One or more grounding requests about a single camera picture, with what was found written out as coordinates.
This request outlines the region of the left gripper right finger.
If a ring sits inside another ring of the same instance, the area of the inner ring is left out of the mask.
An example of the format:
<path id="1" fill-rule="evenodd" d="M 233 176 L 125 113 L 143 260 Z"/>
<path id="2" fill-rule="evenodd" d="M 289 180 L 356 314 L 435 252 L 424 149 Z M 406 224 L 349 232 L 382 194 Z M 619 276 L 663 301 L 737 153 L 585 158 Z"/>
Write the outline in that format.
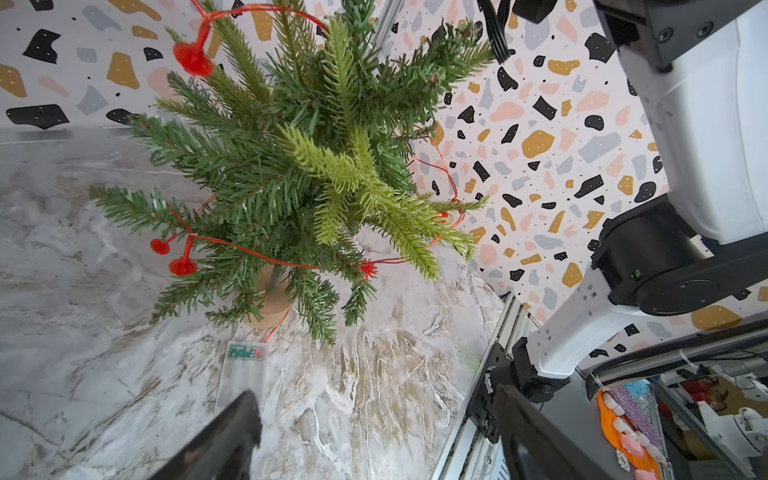
<path id="1" fill-rule="evenodd" d="M 498 387 L 492 400 L 511 479 L 609 479 L 611 476 L 568 439 L 514 387 Z"/>

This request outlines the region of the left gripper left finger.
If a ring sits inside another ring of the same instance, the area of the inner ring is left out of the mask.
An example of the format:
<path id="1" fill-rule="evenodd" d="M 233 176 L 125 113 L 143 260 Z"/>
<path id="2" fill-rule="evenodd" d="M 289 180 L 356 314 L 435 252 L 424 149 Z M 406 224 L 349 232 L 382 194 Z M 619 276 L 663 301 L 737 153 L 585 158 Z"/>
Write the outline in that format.
<path id="1" fill-rule="evenodd" d="M 246 390 L 150 479 L 249 479 L 261 434 L 256 396 Z"/>

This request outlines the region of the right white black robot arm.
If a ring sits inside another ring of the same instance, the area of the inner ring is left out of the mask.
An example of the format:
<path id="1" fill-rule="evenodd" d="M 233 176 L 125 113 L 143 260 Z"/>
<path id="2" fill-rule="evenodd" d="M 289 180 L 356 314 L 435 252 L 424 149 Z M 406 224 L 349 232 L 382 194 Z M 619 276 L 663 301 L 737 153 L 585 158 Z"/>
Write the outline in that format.
<path id="1" fill-rule="evenodd" d="M 507 399 L 544 403 L 640 318 L 705 308 L 767 277 L 767 5 L 599 1 L 642 102 L 667 193 L 607 220 L 577 291 L 509 352 L 487 359 L 467 408 L 492 442 Z"/>

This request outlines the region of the clear battery box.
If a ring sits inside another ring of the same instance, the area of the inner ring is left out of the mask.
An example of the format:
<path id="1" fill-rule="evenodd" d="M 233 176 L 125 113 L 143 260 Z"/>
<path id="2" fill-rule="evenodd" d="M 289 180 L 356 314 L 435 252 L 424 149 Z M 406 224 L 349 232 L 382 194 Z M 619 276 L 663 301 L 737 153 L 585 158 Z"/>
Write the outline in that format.
<path id="1" fill-rule="evenodd" d="M 263 342 L 233 340 L 227 344 L 215 402 L 216 411 L 223 410 L 246 391 L 255 395 L 259 406 L 263 404 L 268 357 L 268 346 Z"/>

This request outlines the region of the orange tray with toys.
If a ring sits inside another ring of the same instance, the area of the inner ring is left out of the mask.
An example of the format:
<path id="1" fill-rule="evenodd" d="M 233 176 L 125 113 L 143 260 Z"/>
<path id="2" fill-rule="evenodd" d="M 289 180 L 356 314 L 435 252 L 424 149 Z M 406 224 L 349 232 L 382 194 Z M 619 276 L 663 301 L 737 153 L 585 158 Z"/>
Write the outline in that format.
<path id="1" fill-rule="evenodd" d="M 635 479 L 663 479 L 668 460 L 649 382 L 601 388 L 596 400 L 603 436 L 619 466 Z"/>

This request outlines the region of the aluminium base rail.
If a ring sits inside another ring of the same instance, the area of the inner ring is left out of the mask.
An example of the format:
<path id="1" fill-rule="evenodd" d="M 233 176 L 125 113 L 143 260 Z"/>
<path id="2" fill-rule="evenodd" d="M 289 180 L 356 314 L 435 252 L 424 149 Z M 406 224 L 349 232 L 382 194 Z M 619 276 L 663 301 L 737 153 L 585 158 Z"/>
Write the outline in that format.
<path id="1" fill-rule="evenodd" d="M 533 320 L 522 302 L 512 293 L 503 296 L 504 308 L 490 337 L 468 394 L 457 414 L 445 446 L 438 457 L 433 479 L 508 479 L 500 442 L 492 442 L 495 420 L 489 412 L 491 403 L 487 386 L 490 371 L 508 367 L 515 342 L 535 330 Z"/>

